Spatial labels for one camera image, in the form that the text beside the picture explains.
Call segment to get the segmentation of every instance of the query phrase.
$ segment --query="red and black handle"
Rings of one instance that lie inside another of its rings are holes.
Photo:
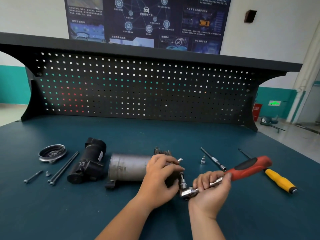
[[[239,165],[224,173],[232,173],[231,180],[235,181],[245,177],[249,177],[266,169],[267,167],[270,167],[271,165],[272,161],[267,156],[254,157],[240,163]]]

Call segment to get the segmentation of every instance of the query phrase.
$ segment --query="red bin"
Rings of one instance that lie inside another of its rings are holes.
[[[254,104],[252,109],[253,120],[257,121],[259,117],[259,113],[263,104]]]

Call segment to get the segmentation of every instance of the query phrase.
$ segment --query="table surface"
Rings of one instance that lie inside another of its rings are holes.
[[[298,193],[288,194],[263,172],[233,182],[217,219],[226,239],[319,238],[320,164],[262,133],[227,124],[45,116],[0,127],[1,239],[94,239],[135,196],[138,183],[110,191],[104,180],[72,185],[68,172],[54,187],[44,173],[23,183],[39,170],[57,172],[76,151],[83,152],[88,137],[106,143],[106,158],[152,155],[155,146],[170,150],[183,158],[188,185],[198,174],[218,170],[209,160],[200,165],[200,147],[228,169],[246,160],[238,148],[267,155],[271,168],[290,179]],[[52,144],[65,145],[67,156],[54,165],[39,161],[38,152]],[[192,239],[187,202],[176,196],[154,210],[141,239]]]

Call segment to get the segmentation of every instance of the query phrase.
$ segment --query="metal ring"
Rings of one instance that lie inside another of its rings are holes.
[[[43,162],[54,162],[62,158],[66,154],[67,150],[64,145],[56,144],[50,145],[42,149],[39,153],[39,160]]]

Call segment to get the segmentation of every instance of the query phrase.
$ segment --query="yellow screwdriver handle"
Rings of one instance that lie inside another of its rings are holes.
[[[276,173],[275,171],[271,169],[266,169],[265,170],[266,175],[268,175],[269,178],[271,178],[276,184],[287,191],[288,193],[293,194],[296,192],[298,189],[291,183],[288,179],[285,177],[282,177],[280,174]]]

